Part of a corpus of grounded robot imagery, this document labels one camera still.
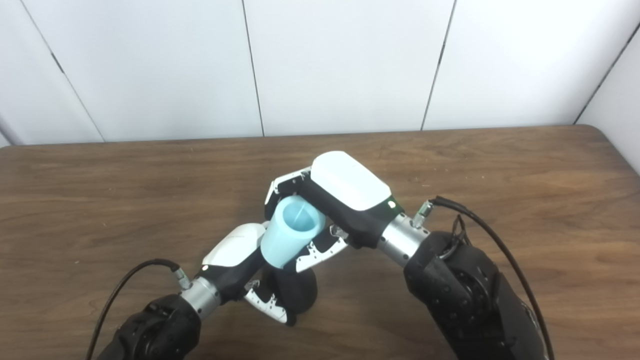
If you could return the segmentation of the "left white and black hand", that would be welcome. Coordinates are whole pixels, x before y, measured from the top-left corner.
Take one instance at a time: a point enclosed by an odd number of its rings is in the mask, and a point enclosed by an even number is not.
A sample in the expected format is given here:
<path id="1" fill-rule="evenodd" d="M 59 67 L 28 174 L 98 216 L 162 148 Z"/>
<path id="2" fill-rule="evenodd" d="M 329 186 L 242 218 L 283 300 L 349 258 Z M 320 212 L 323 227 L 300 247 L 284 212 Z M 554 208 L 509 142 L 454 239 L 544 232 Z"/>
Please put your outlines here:
<path id="1" fill-rule="evenodd" d="M 194 305 L 204 320 L 229 301 L 245 300 L 256 310 L 286 326 L 294 326 L 297 315 L 288 310 L 266 280 L 253 279 L 265 265 L 260 248 L 266 232 L 262 223 L 242 224 L 224 237 L 206 255 L 195 280 L 208 294 L 201 305 Z"/>

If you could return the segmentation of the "right white and black hand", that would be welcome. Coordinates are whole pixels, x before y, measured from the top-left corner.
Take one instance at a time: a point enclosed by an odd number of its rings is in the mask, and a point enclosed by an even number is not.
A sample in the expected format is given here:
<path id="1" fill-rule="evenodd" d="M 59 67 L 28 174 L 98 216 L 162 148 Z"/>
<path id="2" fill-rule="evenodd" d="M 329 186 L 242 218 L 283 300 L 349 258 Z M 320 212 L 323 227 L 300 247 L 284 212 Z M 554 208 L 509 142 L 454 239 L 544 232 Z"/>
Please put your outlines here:
<path id="1" fill-rule="evenodd" d="M 390 187 L 343 151 L 275 178 L 264 212 L 269 225 L 260 248 L 277 269 L 306 271 L 347 246 L 380 249 L 400 266 L 409 260 L 403 209 Z"/>

